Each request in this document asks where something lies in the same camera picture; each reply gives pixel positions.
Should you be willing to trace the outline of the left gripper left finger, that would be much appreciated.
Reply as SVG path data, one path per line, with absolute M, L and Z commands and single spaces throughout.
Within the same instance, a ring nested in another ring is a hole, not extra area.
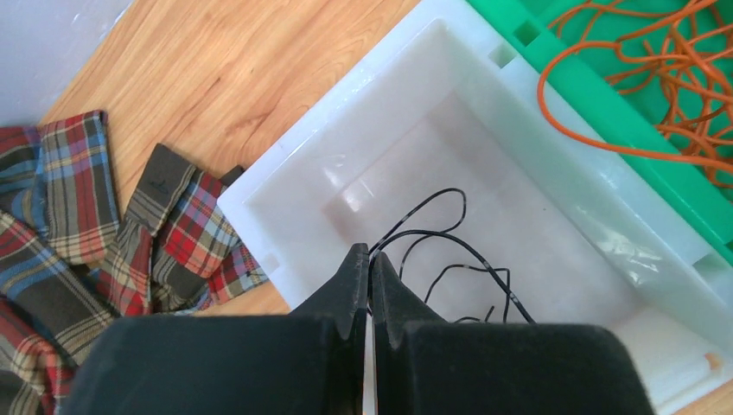
M 124 317 L 75 375 L 65 414 L 359 414 L 368 249 L 287 315 Z

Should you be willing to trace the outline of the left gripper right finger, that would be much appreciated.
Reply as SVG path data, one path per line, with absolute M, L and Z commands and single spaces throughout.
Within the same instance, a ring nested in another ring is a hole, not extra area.
M 379 254 L 371 271 L 380 414 L 650 414 L 631 356 L 584 324 L 451 323 Z

